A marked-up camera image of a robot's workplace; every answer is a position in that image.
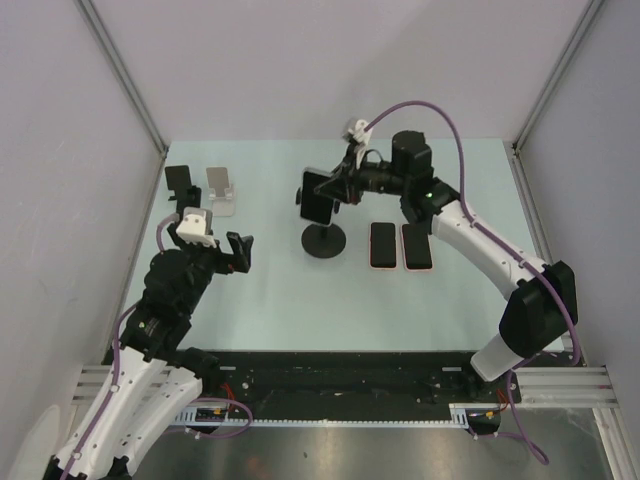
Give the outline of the white-cased phone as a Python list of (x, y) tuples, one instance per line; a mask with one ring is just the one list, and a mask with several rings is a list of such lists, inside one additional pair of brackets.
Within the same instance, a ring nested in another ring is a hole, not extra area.
[(303, 170), (302, 185), (298, 195), (302, 219), (322, 226), (331, 224), (334, 203), (329, 197), (315, 192), (319, 185), (330, 178), (331, 174), (328, 172), (313, 168)]

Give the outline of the white phone stand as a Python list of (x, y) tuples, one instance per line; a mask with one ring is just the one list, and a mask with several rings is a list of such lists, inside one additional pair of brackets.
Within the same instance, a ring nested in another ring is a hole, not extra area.
[(235, 190), (226, 167), (206, 169), (211, 210), (216, 217), (231, 217), (235, 213)]

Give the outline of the black round-base phone stand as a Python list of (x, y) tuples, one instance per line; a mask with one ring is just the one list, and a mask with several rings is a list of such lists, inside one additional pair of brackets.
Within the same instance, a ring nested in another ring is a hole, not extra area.
[[(299, 207), (298, 195), (300, 188), (296, 192), (295, 201)], [(334, 215), (339, 210), (339, 204), (334, 201), (333, 203)], [(308, 255), (318, 259), (330, 259), (338, 256), (344, 250), (346, 234), (338, 225), (333, 223), (332, 219), (329, 226), (318, 225), (307, 220), (304, 221), (307, 222), (307, 226), (301, 235), (301, 245)]]

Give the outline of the pink-cased phone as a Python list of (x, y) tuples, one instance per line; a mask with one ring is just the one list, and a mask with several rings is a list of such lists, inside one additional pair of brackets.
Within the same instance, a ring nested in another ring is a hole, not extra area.
[(397, 267), (396, 229), (393, 223), (373, 222), (369, 233), (369, 260), (374, 269)]
[(428, 271), (433, 268), (429, 236), (411, 224), (401, 226), (404, 264), (408, 271)]

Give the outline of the black folding phone stand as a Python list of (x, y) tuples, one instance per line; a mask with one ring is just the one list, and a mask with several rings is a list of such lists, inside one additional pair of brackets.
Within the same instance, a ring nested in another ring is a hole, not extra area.
[(170, 201), (176, 202), (176, 213), (183, 214), (187, 207), (201, 206), (202, 190), (191, 179), (188, 165), (166, 166), (164, 168), (167, 189), (172, 192)]

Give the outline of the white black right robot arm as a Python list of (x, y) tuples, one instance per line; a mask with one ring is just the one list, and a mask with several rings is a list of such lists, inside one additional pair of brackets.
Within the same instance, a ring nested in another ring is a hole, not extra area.
[(432, 151), (422, 133), (401, 131), (389, 161), (366, 159), (371, 133), (351, 129), (347, 149), (315, 193), (342, 204), (358, 204), (364, 193), (394, 195), (407, 222), (453, 247), (478, 268), (507, 304), (497, 334), (471, 358), (461, 376), (463, 393), (484, 401), (497, 378), (541, 353), (578, 321), (575, 274), (562, 261), (549, 264), (527, 254), (490, 229), (453, 188), (434, 174)]

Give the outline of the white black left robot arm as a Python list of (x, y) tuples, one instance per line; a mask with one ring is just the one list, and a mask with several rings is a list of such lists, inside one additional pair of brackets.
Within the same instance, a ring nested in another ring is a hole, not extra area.
[(250, 270), (254, 239), (230, 232), (232, 250), (225, 253), (211, 237), (188, 243), (170, 235), (174, 248), (152, 258), (141, 298), (118, 320), (110, 372), (77, 430), (49, 461), (45, 478), (131, 477), (135, 460), (180, 410), (219, 392), (219, 360), (178, 346), (213, 276)]

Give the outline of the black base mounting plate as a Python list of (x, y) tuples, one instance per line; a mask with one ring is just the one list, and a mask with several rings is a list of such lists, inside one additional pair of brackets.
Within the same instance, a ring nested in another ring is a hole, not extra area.
[(462, 352), (217, 351), (213, 389), (230, 387), (252, 413), (373, 415), (418, 405), (470, 409), (520, 401), (515, 375), (482, 380)]

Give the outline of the aluminium frame rail right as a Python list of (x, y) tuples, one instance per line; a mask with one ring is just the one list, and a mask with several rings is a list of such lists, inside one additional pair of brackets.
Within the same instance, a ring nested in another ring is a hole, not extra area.
[(522, 126), (518, 129), (515, 138), (511, 142), (511, 149), (516, 155), (519, 155), (526, 145), (530, 135), (559, 88), (561, 81), (567, 74), (569, 67), (576, 59), (579, 50), (607, 4), (608, 1), (605, 0), (590, 0), (586, 3), (566, 43), (554, 62), (541, 91), (537, 95)]

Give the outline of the aluminium frame rail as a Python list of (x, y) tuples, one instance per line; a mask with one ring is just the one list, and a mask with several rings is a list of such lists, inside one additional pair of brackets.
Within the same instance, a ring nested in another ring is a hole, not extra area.
[(518, 129), (515, 138), (511, 142), (511, 149), (516, 155), (519, 155), (526, 145), (530, 135), (559, 88), (561, 81), (567, 74), (569, 67), (576, 59), (579, 50), (607, 4), (608, 1), (605, 0), (590, 0), (586, 3), (566, 43), (554, 62), (541, 91), (537, 95), (522, 126)]
[(136, 85), (98, 8), (95, 3), (90, 0), (73, 0), (73, 4), (94, 38), (116, 82), (123, 91), (126, 100), (141, 123), (155, 151), (162, 160), (165, 160), (169, 149), (167, 142), (164, 140), (163, 135), (154, 121), (141, 91)]

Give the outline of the aluminium frame rail left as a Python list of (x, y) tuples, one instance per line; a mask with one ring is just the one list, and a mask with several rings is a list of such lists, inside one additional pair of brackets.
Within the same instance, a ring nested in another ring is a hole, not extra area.
[(155, 151), (162, 160), (165, 160), (169, 149), (167, 142), (164, 140), (163, 135), (154, 121), (141, 91), (136, 85), (98, 8), (95, 3), (90, 0), (73, 0), (73, 4), (94, 38), (116, 82), (123, 91), (126, 100), (141, 123)]

